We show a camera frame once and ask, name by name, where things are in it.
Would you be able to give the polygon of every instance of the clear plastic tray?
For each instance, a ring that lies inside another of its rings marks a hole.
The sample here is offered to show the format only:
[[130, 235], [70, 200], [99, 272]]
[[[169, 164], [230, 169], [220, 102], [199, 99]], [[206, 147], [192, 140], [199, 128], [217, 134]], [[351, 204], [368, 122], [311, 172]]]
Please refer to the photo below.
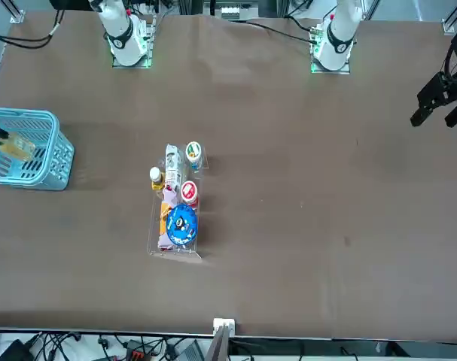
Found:
[[[177, 145], [177, 147], [181, 150], [186, 148], [186, 144]], [[198, 229], [200, 229], [200, 210], [203, 204], [203, 174], [208, 169], [208, 160], [206, 157], [205, 147], [201, 144], [202, 147], [202, 165], [201, 168], [198, 170], [192, 169], [191, 164], [184, 157], [184, 161], [186, 164], [186, 169], [188, 172], [187, 179], [189, 181], [193, 181], [198, 189], [198, 207], [196, 210], [197, 217], [198, 217]], [[165, 168], [165, 159], [164, 157], [158, 161], [157, 165], [160, 169], [164, 170]], [[153, 202], [151, 206], [151, 219], [150, 219], [150, 229], [148, 233], [148, 253], [152, 256], [163, 257], [166, 259], [174, 259], [177, 261], [182, 262], [202, 262], [200, 253], [197, 250], [197, 238], [186, 246], [177, 246], [173, 245], [172, 248], [160, 249], [158, 247], [158, 239], [160, 237], [160, 211], [161, 211], [161, 199], [155, 194], [153, 191]]]

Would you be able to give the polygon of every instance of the pink package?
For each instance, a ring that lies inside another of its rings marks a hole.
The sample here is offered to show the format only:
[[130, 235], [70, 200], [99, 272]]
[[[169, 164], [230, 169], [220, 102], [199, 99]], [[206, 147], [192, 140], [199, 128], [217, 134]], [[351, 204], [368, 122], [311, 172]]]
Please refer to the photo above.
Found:
[[166, 186], [163, 189], [163, 201], [161, 201], [160, 210], [160, 237], [158, 239], [158, 248], [161, 250], [168, 250], [175, 245], [169, 240], [166, 234], [166, 218], [169, 212], [178, 205], [179, 200], [176, 192], [170, 187]]

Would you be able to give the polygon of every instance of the red lid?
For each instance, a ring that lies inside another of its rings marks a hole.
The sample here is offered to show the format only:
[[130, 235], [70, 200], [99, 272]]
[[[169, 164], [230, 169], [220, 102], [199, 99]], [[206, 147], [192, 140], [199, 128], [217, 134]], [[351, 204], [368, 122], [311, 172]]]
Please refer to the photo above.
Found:
[[181, 197], [186, 202], [194, 201], [197, 198], [197, 193], [197, 186], [191, 180], [184, 182], [181, 186]]

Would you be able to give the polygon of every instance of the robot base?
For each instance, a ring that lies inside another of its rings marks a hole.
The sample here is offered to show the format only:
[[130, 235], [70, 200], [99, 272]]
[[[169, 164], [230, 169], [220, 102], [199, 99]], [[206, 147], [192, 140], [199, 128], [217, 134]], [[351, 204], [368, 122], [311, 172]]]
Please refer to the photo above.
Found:
[[144, 55], [136, 64], [131, 66], [121, 65], [116, 57], [113, 56], [113, 68], [114, 69], [149, 69], [153, 63], [153, 47], [154, 47], [154, 36], [156, 31], [156, 14], [153, 14], [153, 21], [151, 24], [147, 24], [146, 20], [140, 20], [142, 23], [145, 23], [146, 27], [146, 40], [143, 41], [143, 47], [146, 47], [146, 55]]
[[324, 68], [320, 62], [314, 57], [314, 54], [318, 52], [320, 48], [320, 43], [323, 38], [323, 31], [321, 29], [321, 24], [317, 24], [317, 27], [314, 29], [314, 32], [310, 32], [310, 40], [317, 41], [317, 45], [310, 44], [310, 72], [313, 74], [316, 73], [331, 73], [331, 74], [350, 74], [350, 55], [347, 58], [346, 64], [339, 70], [332, 71]]

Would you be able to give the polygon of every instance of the plastic container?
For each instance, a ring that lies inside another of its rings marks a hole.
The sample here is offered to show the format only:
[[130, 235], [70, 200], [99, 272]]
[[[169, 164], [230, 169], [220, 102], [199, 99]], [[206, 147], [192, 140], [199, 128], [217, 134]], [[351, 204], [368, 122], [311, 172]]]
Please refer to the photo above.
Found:
[[196, 141], [191, 141], [188, 143], [186, 146], [186, 157], [188, 159], [188, 162], [191, 164], [191, 168], [193, 169], [200, 169], [202, 166], [202, 148], [200, 143]]
[[75, 149], [59, 131], [49, 111], [0, 108], [0, 127], [35, 145], [34, 158], [23, 162], [0, 151], [0, 184], [35, 190], [64, 190]]
[[197, 209], [198, 206], [198, 189], [196, 184], [191, 181], [187, 180], [181, 186], [181, 199], [183, 202], [192, 207], [193, 209]]
[[198, 218], [187, 205], [174, 207], [166, 220], [166, 234], [177, 246], [186, 246], [194, 241], [198, 234]]

